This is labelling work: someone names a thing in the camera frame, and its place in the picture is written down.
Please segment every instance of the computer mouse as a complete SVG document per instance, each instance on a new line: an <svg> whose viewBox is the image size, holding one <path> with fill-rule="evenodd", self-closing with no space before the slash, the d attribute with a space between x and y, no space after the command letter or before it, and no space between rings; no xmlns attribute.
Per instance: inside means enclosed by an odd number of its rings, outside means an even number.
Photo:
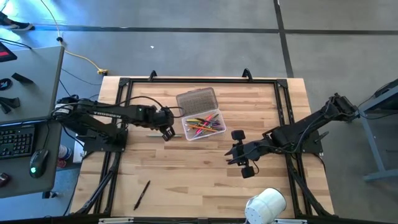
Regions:
<svg viewBox="0 0 398 224"><path fill-rule="evenodd" d="M30 158L29 166L29 174L31 177L39 178L44 174L48 154L49 151L47 149L39 149L33 153L32 158Z"/></svg>

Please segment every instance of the keyboard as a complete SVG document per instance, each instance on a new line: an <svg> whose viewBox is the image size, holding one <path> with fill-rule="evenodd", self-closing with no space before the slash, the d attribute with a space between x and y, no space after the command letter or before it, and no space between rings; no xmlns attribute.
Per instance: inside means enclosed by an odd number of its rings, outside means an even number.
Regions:
<svg viewBox="0 0 398 224"><path fill-rule="evenodd" d="M31 156L34 134L34 124L0 127L0 159Z"/></svg>

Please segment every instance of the gray floor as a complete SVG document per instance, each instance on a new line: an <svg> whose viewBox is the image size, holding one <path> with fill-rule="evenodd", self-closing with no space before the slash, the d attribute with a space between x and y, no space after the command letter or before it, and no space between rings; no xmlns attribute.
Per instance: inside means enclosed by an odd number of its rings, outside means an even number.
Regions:
<svg viewBox="0 0 398 224"><path fill-rule="evenodd" d="M54 0L45 1L63 25L102 27L201 27L276 29L271 0ZM394 0L280 0L286 29L397 30ZM39 1L10 0L11 18L53 24ZM62 32L68 49L88 56L110 75L240 76L247 67L255 77L286 77L279 34L187 32ZM54 31L36 30L0 36L33 47L57 45ZM294 77L305 79L312 110L335 92L354 104L369 98L398 75L396 35L287 35ZM102 77L84 60L65 56L64 69L100 83ZM89 97L99 86L62 73L71 93ZM59 90L58 97L65 96ZM398 179L365 183L362 176L376 165L362 126L330 123L323 128L326 175L335 213L341 217L398 223ZM57 182L75 182L77 173L57 173ZM60 186L65 198L71 186ZM7 209L0 219L61 215L67 200L41 200L26 195L0 200L0 207L25 201L43 203L46 211Z"/></svg>

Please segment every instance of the yellow cable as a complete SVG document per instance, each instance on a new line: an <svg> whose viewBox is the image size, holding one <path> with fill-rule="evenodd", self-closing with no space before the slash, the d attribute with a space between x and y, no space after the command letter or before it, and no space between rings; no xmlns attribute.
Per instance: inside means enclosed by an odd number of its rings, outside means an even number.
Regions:
<svg viewBox="0 0 398 224"><path fill-rule="evenodd" d="M67 54L72 55L72 56L85 59L85 60L87 60L89 63L92 63L92 64L97 68L97 73L98 73L99 75L107 75L107 74L108 74L108 70L107 70L107 69L103 69L103 68L99 68L99 66L97 66L97 64L95 64L92 60L90 60L90 59L88 59L88 58L86 58L86 57L84 57L84 56L81 56L81 55L78 55L78 54L74 54L74 53L72 53L72 52L67 51L67 48L62 44L63 39L62 39L62 37L61 37L60 29L59 29L59 27L58 27L57 21L56 21L55 18L54 18L54 15L52 14L51 10L47 7L47 5L43 2L43 0L40 0L40 1L41 1L41 2L43 3L43 5L47 8L47 10L49 11L49 13L51 14L52 19L53 19L54 22L55 22L55 26L57 27L57 32L58 32L57 41L60 43L60 45L61 45L63 48L65 48L65 52L66 52Z"/></svg>

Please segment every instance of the wooden tabletop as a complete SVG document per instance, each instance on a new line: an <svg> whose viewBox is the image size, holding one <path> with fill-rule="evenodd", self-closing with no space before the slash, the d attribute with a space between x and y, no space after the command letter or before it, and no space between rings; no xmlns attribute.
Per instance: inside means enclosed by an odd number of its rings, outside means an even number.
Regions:
<svg viewBox="0 0 398 224"><path fill-rule="evenodd" d="M104 77L99 101L115 102L119 79ZM304 81L301 78L287 80L295 120L298 121L310 114ZM227 131L187 141L181 119L175 119L173 127L183 137L164 142L162 138L147 137L147 134L158 132L130 125L126 151L119 166L112 216L243 218L248 199L268 187L280 190L287 199L287 208L280 217L294 216L284 156L269 154L261 157L257 162L259 173L248 179L241 177L240 167L227 165L228 157L224 156L234 143L231 131L244 130L244 142L249 142L262 138L263 132L279 125L272 85L135 83L132 96L150 96L163 105L177 106L176 95L209 86L214 88ZM138 98L131 104L154 105L154 102ZM98 119L110 122L108 118ZM81 208L97 188L103 157L104 153L95 152L83 161L71 212ZM303 163L309 189L324 208L333 213L322 163L311 154L303 155ZM141 205L133 211L148 180L151 184ZM298 195L304 211L301 191Z"/></svg>

